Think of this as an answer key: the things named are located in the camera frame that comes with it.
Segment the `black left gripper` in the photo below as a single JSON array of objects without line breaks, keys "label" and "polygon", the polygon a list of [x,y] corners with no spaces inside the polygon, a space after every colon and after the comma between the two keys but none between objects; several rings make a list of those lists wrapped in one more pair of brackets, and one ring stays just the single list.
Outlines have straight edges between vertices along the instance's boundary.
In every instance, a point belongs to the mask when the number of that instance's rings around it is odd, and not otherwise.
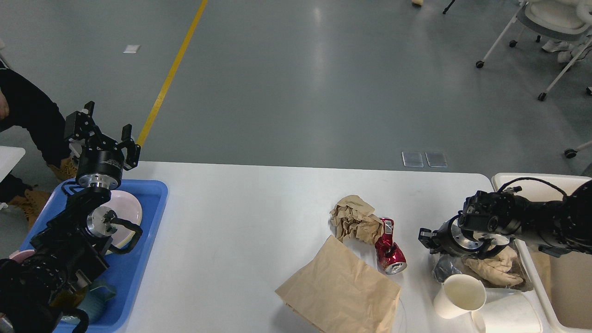
[{"label": "black left gripper", "polygon": [[83,147],[75,181],[81,187],[102,187],[115,190],[121,185],[123,169],[129,171],[139,164],[141,146],[132,138],[132,125],[122,128],[121,141],[102,133],[93,120],[94,101],[81,111],[66,117],[64,141],[77,142]]}]

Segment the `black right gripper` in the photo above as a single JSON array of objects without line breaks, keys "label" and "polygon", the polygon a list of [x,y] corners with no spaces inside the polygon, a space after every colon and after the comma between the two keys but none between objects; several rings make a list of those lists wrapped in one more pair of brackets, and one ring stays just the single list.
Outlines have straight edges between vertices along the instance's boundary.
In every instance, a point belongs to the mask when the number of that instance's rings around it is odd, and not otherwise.
[{"label": "black right gripper", "polygon": [[456,215],[438,230],[420,228],[419,242],[429,250],[429,254],[447,254],[453,257],[472,257],[488,259],[495,255],[492,240],[486,240],[482,230],[466,229],[463,215]]}]

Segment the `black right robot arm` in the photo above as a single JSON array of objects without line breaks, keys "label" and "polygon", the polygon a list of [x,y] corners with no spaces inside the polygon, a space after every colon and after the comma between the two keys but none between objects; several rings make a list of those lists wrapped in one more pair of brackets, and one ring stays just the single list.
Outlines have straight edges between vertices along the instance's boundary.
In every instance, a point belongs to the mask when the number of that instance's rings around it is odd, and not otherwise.
[{"label": "black right robot arm", "polygon": [[591,182],[550,202],[518,196],[509,181],[495,192],[478,191],[438,230],[421,228],[418,239],[431,254],[490,259],[516,239],[554,257],[591,253]]}]

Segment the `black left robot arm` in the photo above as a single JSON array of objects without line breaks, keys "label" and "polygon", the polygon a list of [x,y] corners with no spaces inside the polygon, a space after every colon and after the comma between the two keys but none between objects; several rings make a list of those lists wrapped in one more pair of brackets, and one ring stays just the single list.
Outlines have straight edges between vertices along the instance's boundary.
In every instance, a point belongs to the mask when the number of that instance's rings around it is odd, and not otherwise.
[{"label": "black left robot arm", "polygon": [[75,178],[82,190],[69,196],[63,211],[32,237],[33,255],[21,263],[1,260],[0,309],[9,333],[51,333],[63,316],[78,318],[73,331],[84,333],[90,323],[87,312],[53,306],[53,301],[64,290],[88,287],[109,268],[108,251],[129,253],[142,236],[139,225],[105,205],[120,187],[123,171],[137,166],[141,147],[131,137],[130,124],[123,127],[120,141],[102,133],[93,120],[94,106],[89,101],[66,118],[64,139],[82,147]]}]

